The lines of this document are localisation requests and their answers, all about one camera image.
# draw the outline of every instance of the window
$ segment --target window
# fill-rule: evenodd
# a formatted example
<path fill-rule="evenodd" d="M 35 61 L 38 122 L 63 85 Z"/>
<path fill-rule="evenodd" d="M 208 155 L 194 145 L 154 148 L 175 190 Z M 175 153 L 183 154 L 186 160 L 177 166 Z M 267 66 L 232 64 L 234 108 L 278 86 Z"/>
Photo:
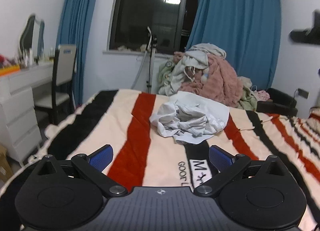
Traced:
<path fill-rule="evenodd" d="M 196 8 L 197 0 L 116 0 L 110 49 L 124 45 L 140 50 L 148 43 L 149 26 L 157 35 L 159 53 L 184 51 Z"/>

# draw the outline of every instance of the power socket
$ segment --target power socket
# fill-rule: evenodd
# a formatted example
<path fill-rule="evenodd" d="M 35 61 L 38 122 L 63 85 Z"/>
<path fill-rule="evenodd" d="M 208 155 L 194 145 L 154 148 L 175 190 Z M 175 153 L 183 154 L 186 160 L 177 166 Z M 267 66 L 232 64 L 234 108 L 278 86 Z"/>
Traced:
<path fill-rule="evenodd" d="M 304 90 L 304 89 L 298 89 L 298 96 L 301 96 L 305 99 L 308 99 L 309 97 L 309 92 Z"/>

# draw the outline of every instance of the white desk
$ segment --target white desk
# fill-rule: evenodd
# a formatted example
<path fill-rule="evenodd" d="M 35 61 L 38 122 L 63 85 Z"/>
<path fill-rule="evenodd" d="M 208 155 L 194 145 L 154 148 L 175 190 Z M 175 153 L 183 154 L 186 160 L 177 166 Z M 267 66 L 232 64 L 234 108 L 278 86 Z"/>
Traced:
<path fill-rule="evenodd" d="M 53 63 L 0 77 L 0 143 L 20 162 L 41 142 L 32 88 L 52 81 Z"/>

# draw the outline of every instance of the circular cover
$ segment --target circular cover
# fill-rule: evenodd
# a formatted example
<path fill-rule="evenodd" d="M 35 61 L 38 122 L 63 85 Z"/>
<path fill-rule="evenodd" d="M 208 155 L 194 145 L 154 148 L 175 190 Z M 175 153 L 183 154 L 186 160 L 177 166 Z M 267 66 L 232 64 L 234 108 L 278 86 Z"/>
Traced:
<path fill-rule="evenodd" d="M 296 225 L 306 209 L 299 186 L 282 176 L 247 178 L 228 184 L 219 203 L 231 219 L 254 229 L 280 229 Z"/>
<path fill-rule="evenodd" d="M 68 230 L 91 220 L 102 207 L 101 191 L 77 178 L 59 184 L 28 185 L 16 197 L 22 222 L 40 230 Z"/>

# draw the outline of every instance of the mirror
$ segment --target mirror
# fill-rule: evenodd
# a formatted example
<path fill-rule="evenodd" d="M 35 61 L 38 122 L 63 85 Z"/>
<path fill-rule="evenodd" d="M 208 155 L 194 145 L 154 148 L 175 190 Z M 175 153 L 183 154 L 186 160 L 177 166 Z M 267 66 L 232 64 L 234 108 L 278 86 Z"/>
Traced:
<path fill-rule="evenodd" d="M 19 40 L 19 53 L 21 56 L 25 52 L 33 50 L 33 56 L 39 56 L 44 49 L 44 21 L 37 18 L 35 14 L 29 16 L 25 29 Z"/>

